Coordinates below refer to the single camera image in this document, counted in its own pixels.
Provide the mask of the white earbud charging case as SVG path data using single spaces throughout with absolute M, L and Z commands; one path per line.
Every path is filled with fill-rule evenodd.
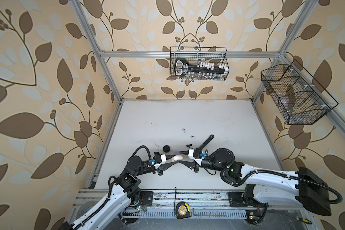
M 181 161 L 183 159 L 182 155 L 175 155 L 171 158 L 172 162 Z

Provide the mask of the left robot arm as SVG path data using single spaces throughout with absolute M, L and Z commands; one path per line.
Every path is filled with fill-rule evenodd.
M 140 200 L 138 175 L 155 171 L 155 165 L 132 156 L 119 177 L 109 178 L 108 193 L 80 218 L 69 224 L 64 222 L 60 230 L 103 230 L 114 218 L 132 203 Z

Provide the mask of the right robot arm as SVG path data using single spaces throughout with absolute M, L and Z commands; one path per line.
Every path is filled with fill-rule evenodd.
M 287 172 L 257 168 L 237 162 L 234 153 L 226 148 L 219 148 L 211 155 L 190 149 L 172 159 L 196 173 L 201 168 L 217 171 L 221 180 L 232 187 L 245 185 L 251 191 L 250 199 L 261 204 L 301 205 L 311 213 L 330 216 L 331 205 L 343 201 L 338 191 L 305 167 Z

